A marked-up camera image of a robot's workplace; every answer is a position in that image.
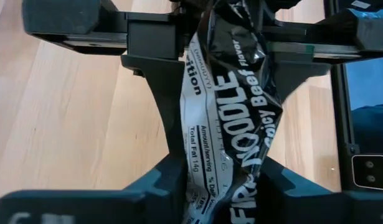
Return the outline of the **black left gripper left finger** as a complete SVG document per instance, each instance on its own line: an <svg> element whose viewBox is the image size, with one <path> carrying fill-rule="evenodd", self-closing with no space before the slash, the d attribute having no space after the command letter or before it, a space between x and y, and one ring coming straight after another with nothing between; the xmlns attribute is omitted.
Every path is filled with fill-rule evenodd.
<svg viewBox="0 0 383 224"><path fill-rule="evenodd" d="M166 156L122 190L19 190L0 198L0 224L181 224L187 163Z"/></svg>

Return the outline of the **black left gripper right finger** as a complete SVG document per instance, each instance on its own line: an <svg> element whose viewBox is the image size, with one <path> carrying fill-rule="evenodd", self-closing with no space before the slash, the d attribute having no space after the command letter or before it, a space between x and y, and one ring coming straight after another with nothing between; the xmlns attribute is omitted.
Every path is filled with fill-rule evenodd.
<svg viewBox="0 0 383 224"><path fill-rule="evenodd" d="M383 224L383 192L332 192L267 157L256 224Z"/></svg>

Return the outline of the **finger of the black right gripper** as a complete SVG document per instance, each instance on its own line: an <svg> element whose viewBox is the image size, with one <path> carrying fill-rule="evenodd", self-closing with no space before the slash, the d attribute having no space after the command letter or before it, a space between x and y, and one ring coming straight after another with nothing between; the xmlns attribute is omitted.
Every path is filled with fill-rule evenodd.
<svg viewBox="0 0 383 224"><path fill-rule="evenodd" d="M278 96L284 102L310 77L326 75L331 69L327 63L278 62L274 66L274 79Z"/></svg>
<svg viewBox="0 0 383 224"><path fill-rule="evenodd" d="M169 153L184 155L180 119L180 95L184 62L182 19L172 14L129 12L127 54L121 64L142 76L154 96L163 121Z"/></svg>

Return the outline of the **black Fire Noodle packet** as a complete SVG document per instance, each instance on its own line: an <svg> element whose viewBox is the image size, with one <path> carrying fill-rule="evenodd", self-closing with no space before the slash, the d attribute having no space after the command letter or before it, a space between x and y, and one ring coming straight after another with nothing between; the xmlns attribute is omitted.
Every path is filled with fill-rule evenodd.
<svg viewBox="0 0 383 224"><path fill-rule="evenodd" d="M187 50L180 109L182 224L255 224L260 169L283 110L245 0L209 1Z"/></svg>

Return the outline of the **black aluminium table frame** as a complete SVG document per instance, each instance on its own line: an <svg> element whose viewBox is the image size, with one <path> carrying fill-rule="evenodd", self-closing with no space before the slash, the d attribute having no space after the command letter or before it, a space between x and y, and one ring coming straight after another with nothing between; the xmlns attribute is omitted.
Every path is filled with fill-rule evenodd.
<svg viewBox="0 0 383 224"><path fill-rule="evenodd" d="M338 19L349 17L350 12L346 9L341 9L339 0L323 0L323 3L325 18L330 20L338 32L335 35L335 43L339 45L338 52L340 56L331 69L331 86L341 189L356 190L358 186L354 183L352 157L360 153L360 149L354 138L348 79L344 64L357 59L359 49L353 40L353 32L343 30L343 26L337 23Z"/></svg>

